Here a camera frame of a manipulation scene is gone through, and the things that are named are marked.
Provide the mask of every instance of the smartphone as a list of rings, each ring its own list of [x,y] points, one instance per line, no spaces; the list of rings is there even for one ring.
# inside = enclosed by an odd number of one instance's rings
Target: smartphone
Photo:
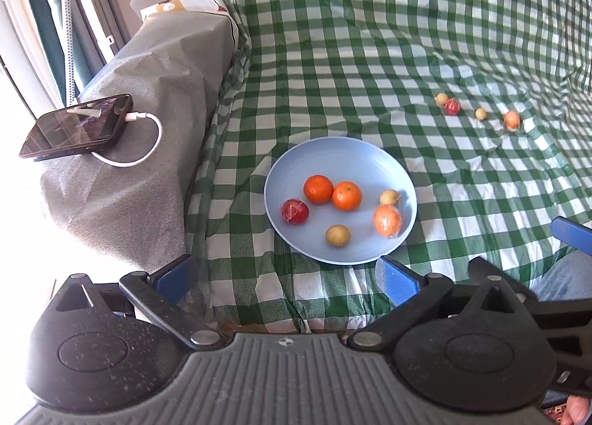
[[[44,114],[28,134],[19,157],[42,161],[106,150],[119,141],[132,106],[131,96],[120,94]]]

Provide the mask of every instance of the plate rim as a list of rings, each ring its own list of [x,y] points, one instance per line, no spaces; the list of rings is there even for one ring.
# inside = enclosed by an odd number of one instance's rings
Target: plate rim
[[[276,160],[276,162],[272,164],[271,168],[269,169],[269,172],[267,173],[267,176],[265,177],[265,184],[263,185],[263,205],[265,206],[265,214],[267,215],[267,219],[269,219],[269,222],[271,223],[271,226],[273,227],[273,229],[275,230],[275,232],[286,242],[286,244],[288,246],[290,246],[291,248],[295,249],[296,251],[302,253],[303,255],[307,256],[308,258],[312,258],[313,260],[319,261],[321,263],[333,264],[333,265],[337,265],[337,266],[354,266],[354,265],[357,265],[357,264],[365,264],[365,263],[368,263],[368,262],[377,260],[381,256],[388,255],[388,254],[392,253],[395,249],[398,249],[398,247],[400,247],[405,242],[405,240],[407,239],[407,237],[411,233],[411,230],[413,229],[413,226],[409,227],[409,230],[408,230],[407,234],[403,236],[403,240],[397,246],[395,246],[393,249],[391,249],[390,251],[388,251],[386,253],[382,253],[382,254],[376,256],[375,258],[370,258],[369,260],[365,260],[365,261],[348,261],[348,262],[322,260],[322,259],[320,259],[320,258],[318,258],[316,256],[312,256],[311,254],[309,254],[309,253],[301,250],[297,246],[291,244],[286,239],[286,237],[282,234],[282,232],[275,226],[275,223],[273,222],[273,219],[271,218],[271,215],[269,213],[269,208],[267,206],[267,183],[268,183],[269,175],[271,174],[271,172],[273,171],[273,168],[275,168],[275,166],[277,165],[277,163],[279,163],[280,160],[284,156],[286,156],[286,154],[288,154],[290,151],[295,150],[299,146],[302,146],[304,144],[310,143],[311,141],[319,141],[321,139],[348,139],[348,140],[351,140],[351,141],[358,141],[358,142],[363,143],[365,145],[368,145],[368,146],[372,146],[374,148],[377,148],[377,150],[380,150],[382,153],[386,154],[391,159],[395,160],[395,162],[403,169],[403,171],[405,172],[405,174],[407,175],[407,177],[409,178],[409,180],[413,184],[413,181],[411,179],[411,176],[409,176],[409,173],[403,167],[403,165],[401,163],[399,163],[399,161],[392,154],[387,153],[387,151],[385,151],[383,148],[379,148],[377,145],[372,144],[371,142],[364,141],[362,139],[351,138],[350,136],[321,136],[319,138],[308,139],[306,141],[303,141],[301,143],[298,143],[297,145],[293,146],[292,148],[289,148],[288,151],[286,151],[285,153],[283,153],[282,156],[280,156]],[[415,221],[417,219],[417,208],[418,208],[417,193],[415,192],[415,186],[413,186],[413,196],[415,197],[415,204],[416,205],[415,205],[415,208],[413,209],[413,216],[411,217],[411,224],[412,225],[415,224]]]

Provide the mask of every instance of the gray ribbed plate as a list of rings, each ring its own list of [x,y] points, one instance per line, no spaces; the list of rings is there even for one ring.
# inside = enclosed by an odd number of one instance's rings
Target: gray ribbed plate
[[[346,348],[337,335],[238,334],[196,352],[179,376],[140,405],[101,415],[35,406],[20,425],[545,425],[536,409],[459,414],[413,395],[384,358]]]

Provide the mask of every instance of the gingham fabric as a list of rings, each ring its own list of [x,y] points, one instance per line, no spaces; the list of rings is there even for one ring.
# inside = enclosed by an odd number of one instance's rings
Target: gingham fabric
[[[532,282],[566,252],[552,218],[590,222],[592,0],[227,1],[242,39],[186,224],[221,328],[357,328],[391,309],[374,264],[308,259],[265,215],[271,165],[307,139],[363,139],[405,166],[417,222],[393,256],[421,274],[464,280],[481,255]]]

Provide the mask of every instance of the plate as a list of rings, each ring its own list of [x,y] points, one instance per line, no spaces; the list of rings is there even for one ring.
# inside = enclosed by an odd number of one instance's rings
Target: plate
[[[329,178],[333,185],[353,181],[362,191],[362,203],[353,212],[338,210],[331,203],[316,205],[304,197],[304,181],[314,174]],[[401,193],[398,208],[403,222],[393,238],[381,237],[372,215],[385,189]],[[286,199],[304,201],[309,219],[301,225],[286,223],[280,208]],[[407,238],[417,216],[417,196],[411,178],[389,153],[359,139],[329,136],[298,144],[271,167],[263,191],[265,211],[277,233],[292,248],[318,261],[352,265],[374,261],[397,249]],[[351,241],[343,248],[331,246],[325,231],[345,225]]]

